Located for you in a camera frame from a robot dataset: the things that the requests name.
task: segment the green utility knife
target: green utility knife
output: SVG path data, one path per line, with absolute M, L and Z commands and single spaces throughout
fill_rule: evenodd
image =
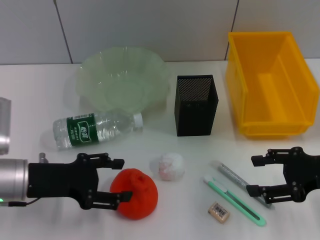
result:
M 234 195 L 231 191 L 226 189 L 220 182 L 215 180 L 212 176 L 206 175 L 203 177 L 203 181 L 209 185 L 213 190 L 215 190 L 220 196 L 222 196 L 225 200 L 231 203 L 235 208 L 237 208 L 240 212 L 246 215 L 252 222 L 257 224 L 260 227 L 266 225 L 266 220 L 256 213 L 251 207 L 249 207 L 246 203 L 241 201 L 236 195 Z

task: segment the white table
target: white table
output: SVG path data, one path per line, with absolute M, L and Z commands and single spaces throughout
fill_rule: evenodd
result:
M 320 83 L 320 59 L 307 60 Z M 52 163 L 70 163 L 79 151 L 109 153 L 125 159 L 125 168 L 137 168 L 153 177 L 159 199 L 147 218 L 132 221 L 111 210 L 82 210 L 71 198 L 40 199 L 28 207 L 0 209 L 0 235 L 3 240 L 270 240 L 319 239 L 320 190 L 311 192 L 305 202 L 276 203 L 267 209 L 250 198 L 209 163 L 220 160 L 251 184 L 284 184 L 282 166 L 253 167 L 251 156 L 264 155 L 269 148 L 301 146 L 311 155 L 320 155 L 320 119 L 307 133 L 287 140 L 253 141 L 239 135 L 232 124 L 226 95 L 226 61 L 174 62 L 171 91 L 166 106 L 144 114 L 143 132 L 109 143 L 58 152 L 52 134 L 54 120 L 92 112 L 75 93 L 78 65 L 0 66 L 0 96 L 12 100 L 11 145 L 7 158 L 38 161 L 45 152 Z M 211 136 L 177 137 L 174 99 L 177 75 L 213 74 L 219 103 Z M 159 180 L 157 159 L 166 152 L 184 156 L 186 173 L 179 182 Z M 119 171 L 99 169 L 99 190 L 107 191 Z M 267 221 L 258 227 L 213 192 L 201 180 L 211 174 L 242 198 Z M 226 224 L 207 212 L 218 201 L 231 211 Z

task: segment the white cotton ball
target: white cotton ball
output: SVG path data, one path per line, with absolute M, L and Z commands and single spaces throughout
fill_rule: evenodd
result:
M 159 175 L 162 180 L 178 180 L 185 173 L 184 158 L 178 153 L 166 153 L 159 161 Z

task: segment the cable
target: cable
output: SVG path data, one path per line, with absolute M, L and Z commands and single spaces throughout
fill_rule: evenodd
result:
M 40 199 L 40 197 L 36 198 L 35 200 L 32 200 L 30 202 L 25 202 L 25 201 L 9 201 L 8 202 L 8 207 L 26 207 L 30 204 L 35 203 L 36 201 L 38 201 Z
M 30 205 L 30 204 L 33 204 L 33 203 L 35 203 L 36 201 L 38 201 L 39 199 L 40 199 L 40 197 L 38 197 L 38 198 L 36 198 L 35 200 L 32 200 L 32 201 L 30 201 L 30 202 L 27 202 L 25 205 L 28 206 L 28 205 Z

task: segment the yellow plastic bin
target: yellow plastic bin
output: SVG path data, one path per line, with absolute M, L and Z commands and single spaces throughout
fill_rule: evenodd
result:
M 230 32 L 226 82 L 239 131 L 289 136 L 314 124 L 319 87 L 290 32 Z

